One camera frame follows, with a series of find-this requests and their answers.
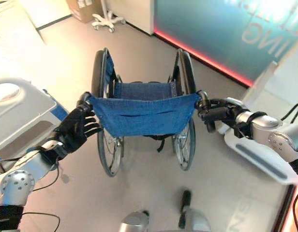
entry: wheelchair wheel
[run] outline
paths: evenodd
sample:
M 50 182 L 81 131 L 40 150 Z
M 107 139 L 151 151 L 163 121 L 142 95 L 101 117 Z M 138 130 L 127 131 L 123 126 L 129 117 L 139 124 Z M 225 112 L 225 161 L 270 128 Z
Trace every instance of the wheelchair wheel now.
M 120 168 L 124 153 L 124 138 L 113 138 L 105 129 L 97 134 L 97 146 L 106 174 L 114 177 Z
M 172 138 L 173 149 L 179 161 L 180 168 L 189 170 L 195 154 L 195 127 L 193 119 L 187 124 L 185 129 Z

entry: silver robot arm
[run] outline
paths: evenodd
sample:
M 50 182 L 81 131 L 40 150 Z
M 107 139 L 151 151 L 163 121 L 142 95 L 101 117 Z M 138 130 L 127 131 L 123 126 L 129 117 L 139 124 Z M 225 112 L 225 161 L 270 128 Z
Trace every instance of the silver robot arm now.
M 298 125 L 283 123 L 264 112 L 250 112 L 235 99 L 208 99 L 202 92 L 198 115 L 209 132 L 215 131 L 215 121 L 222 121 L 234 129 L 238 138 L 246 137 L 266 145 L 288 162 L 298 174 Z
M 7 172 L 0 175 L 0 231 L 19 231 L 23 207 L 36 183 L 58 167 L 58 161 L 78 150 L 101 128 L 93 118 L 84 93 L 77 107 L 51 133 L 48 141 L 31 149 Z

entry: white floor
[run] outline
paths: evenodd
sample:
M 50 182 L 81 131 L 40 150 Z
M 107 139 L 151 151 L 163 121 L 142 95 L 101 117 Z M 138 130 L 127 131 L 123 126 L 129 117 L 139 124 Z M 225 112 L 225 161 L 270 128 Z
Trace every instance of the white floor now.
M 91 72 L 97 50 L 107 47 L 124 82 L 166 81 L 176 50 L 155 37 L 128 25 L 118 25 L 111 34 L 95 31 L 90 24 L 68 18 L 41 31 L 52 50 L 54 75 L 38 79 L 67 109 L 90 91 Z M 245 89 L 193 60 L 198 89 L 212 98 L 240 98 Z M 115 232 L 130 212 L 150 211 L 150 232 L 177 229 L 182 190 L 193 192 L 192 207 L 209 219 L 213 232 L 271 231 L 281 206 L 285 186 L 276 183 L 229 149 L 218 134 L 208 134 L 194 116 L 196 154 L 184 172 L 172 154 L 170 140 L 157 153 L 159 142 L 144 137 L 125 139 L 125 157 L 115 178 L 104 173 L 92 136 L 77 152 L 61 162 L 61 175 L 53 186 L 30 195 L 25 211 L 46 212 L 61 217 L 59 232 Z M 55 178 L 52 172 L 39 186 Z M 24 216 L 26 232 L 51 232 L 55 218 Z

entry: baseboard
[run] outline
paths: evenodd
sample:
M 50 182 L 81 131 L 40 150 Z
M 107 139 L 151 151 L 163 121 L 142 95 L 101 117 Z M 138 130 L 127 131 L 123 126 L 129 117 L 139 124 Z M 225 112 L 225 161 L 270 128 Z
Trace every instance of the baseboard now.
M 47 23 L 47 24 L 45 24 L 45 25 L 42 25 L 41 27 L 36 28 L 36 30 L 37 30 L 37 31 L 40 31 L 40 30 L 45 29 L 45 28 L 47 28 L 47 27 L 49 27 L 49 26 L 51 26 L 51 25 L 53 25 L 53 24 L 55 24 L 55 23 L 61 22 L 61 21 L 65 20 L 65 19 L 67 19 L 67 18 L 69 18 L 69 17 L 71 17 L 71 16 L 72 16 L 72 15 L 69 14 L 69 15 L 64 16 L 64 17 L 62 17 L 62 18 L 59 18 L 59 19 L 57 19 L 57 20 L 54 20 L 53 22 Z

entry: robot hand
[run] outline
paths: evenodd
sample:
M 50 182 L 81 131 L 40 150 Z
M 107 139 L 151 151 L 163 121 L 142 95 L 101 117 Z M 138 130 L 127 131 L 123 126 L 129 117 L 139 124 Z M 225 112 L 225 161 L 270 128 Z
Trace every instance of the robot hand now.
M 84 100 L 87 96 L 89 93 L 82 95 L 77 102 L 77 107 L 54 129 L 48 139 L 61 142 L 67 153 L 75 152 L 88 137 L 102 130 L 93 118 L 95 113 L 92 111 L 92 106 Z
M 198 115 L 208 132 L 215 131 L 215 121 L 221 121 L 234 129 L 236 137 L 252 139 L 273 149 L 298 174 L 298 125 L 283 123 L 264 112 L 252 113 L 236 99 L 210 100 L 205 92 L 200 95 Z

